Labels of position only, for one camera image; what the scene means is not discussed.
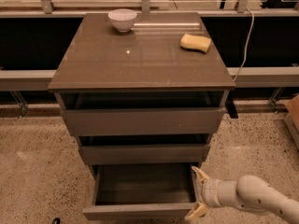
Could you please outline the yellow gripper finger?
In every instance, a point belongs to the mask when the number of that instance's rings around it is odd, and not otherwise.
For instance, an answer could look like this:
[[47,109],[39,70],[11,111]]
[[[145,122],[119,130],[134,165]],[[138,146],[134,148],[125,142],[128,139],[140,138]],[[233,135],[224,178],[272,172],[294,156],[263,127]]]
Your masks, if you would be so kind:
[[204,171],[202,171],[200,168],[193,166],[192,170],[195,173],[196,180],[198,183],[204,184],[209,179],[209,176]]
[[196,202],[193,208],[185,216],[187,221],[194,221],[199,217],[203,217],[209,211],[209,207],[203,203]]

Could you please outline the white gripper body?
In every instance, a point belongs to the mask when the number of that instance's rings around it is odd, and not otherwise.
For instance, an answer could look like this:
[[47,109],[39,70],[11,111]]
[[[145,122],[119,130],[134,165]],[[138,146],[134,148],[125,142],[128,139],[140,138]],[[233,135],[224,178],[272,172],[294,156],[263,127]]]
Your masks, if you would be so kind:
[[219,179],[205,179],[202,185],[201,195],[202,200],[205,203],[205,205],[211,207],[211,208],[221,208],[222,204],[219,199],[219,192],[218,192],[218,186],[220,184]]

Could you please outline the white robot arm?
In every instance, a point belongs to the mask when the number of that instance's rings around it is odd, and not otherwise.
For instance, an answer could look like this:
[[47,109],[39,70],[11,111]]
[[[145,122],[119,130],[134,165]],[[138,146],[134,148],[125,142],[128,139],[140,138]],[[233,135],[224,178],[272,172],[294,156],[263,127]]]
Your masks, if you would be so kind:
[[299,224],[299,202],[288,198],[255,175],[243,175],[236,181],[209,177],[193,166],[200,199],[185,216],[193,221],[204,216],[210,208],[232,207],[236,210],[262,215],[272,213],[289,224]]

